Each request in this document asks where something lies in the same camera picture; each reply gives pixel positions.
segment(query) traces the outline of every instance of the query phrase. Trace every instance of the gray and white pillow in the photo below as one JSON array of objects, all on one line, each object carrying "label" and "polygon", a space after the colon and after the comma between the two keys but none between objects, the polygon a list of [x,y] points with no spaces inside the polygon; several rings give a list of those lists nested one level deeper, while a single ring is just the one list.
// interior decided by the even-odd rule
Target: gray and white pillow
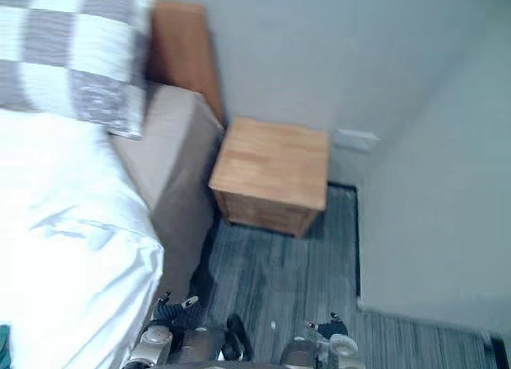
[{"label": "gray and white pillow", "polygon": [[0,106],[140,138],[153,0],[0,0]]}]

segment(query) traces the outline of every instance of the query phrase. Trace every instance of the white sheet fold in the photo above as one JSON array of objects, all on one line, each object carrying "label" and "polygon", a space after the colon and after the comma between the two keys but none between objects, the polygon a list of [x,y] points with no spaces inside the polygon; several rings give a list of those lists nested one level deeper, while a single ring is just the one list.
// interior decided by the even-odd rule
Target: white sheet fold
[{"label": "white sheet fold", "polygon": [[14,367],[119,367],[163,249],[108,136],[0,110],[0,162],[0,323],[12,327]]}]

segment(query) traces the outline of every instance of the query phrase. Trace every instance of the wooden nightstand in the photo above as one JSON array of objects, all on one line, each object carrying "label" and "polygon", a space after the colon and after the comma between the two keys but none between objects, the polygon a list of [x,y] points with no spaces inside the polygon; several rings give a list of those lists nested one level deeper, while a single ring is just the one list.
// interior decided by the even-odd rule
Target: wooden nightstand
[{"label": "wooden nightstand", "polygon": [[209,187],[227,221],[303,236],[327,204],[328,135],[237,117]]}]

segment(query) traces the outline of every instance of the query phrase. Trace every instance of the wooden headboard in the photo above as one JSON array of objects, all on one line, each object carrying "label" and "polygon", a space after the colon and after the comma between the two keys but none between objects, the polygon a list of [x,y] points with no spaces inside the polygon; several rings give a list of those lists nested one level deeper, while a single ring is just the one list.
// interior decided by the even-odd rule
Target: wooden headboard
[{"label": "wooden headboard", "polygon": [[202,93],[218,121],[224,124],[216,63],[203,6],[156,2],[147,77]]}]

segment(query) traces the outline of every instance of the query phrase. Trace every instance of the floor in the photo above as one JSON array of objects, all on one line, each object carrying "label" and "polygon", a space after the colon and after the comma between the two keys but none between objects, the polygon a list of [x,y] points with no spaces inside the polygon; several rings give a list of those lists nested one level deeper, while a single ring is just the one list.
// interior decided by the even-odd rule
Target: floor
[{"label": "floor", "polygon": [[237,312],[266,363],[294,336],[315,338],[306,320],[335,311],[368,369],[496,368],[478,335],[358,311],[355,209],[353,190],[329,187],[326,212],[301,240],[219,221],[194,283],[204,321]]}]

